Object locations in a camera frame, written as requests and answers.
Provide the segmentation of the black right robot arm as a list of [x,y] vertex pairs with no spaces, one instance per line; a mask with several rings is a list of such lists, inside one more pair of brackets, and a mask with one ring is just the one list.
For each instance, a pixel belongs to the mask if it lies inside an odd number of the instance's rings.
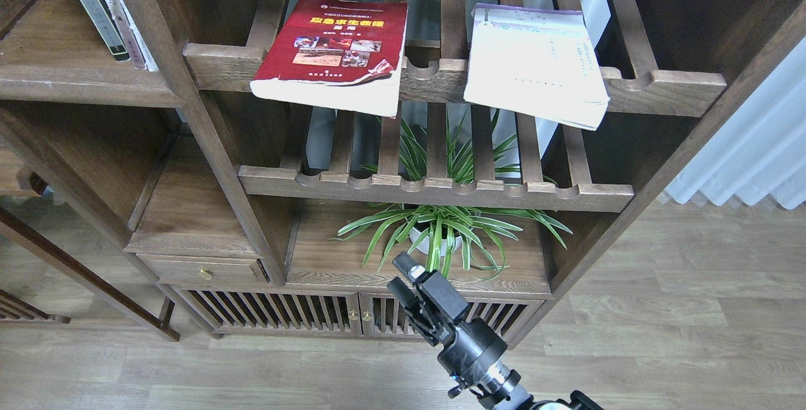
[[442,344],[437,359],[456,382],[450,398],[469,390],[486,409],[599,409],[575,390],[569,401],[536,401],[521,386],[521,375],[501,361],[507,343],[480,318],[467,322],[469,303],[437,270],[427,271],[408,253],[392,262],[414,289],[398,277],[388,284],[403,305],[407,320],[431,346]]

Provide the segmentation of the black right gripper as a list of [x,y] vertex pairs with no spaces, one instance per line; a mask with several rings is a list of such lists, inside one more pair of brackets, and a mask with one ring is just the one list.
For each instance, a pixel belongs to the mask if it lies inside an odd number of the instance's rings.
[[506,342],[480,318],[464,321],[468,303],[440,272],[426,271],[409,253],[400,253],[392,263],[414,289],[401,278],[393,278],[387,289],[423,338],[431,346],[444,346],[437,359],[456,382],[449,398],[466,389],[478,398],[513,397],[521,376],[501,362]]

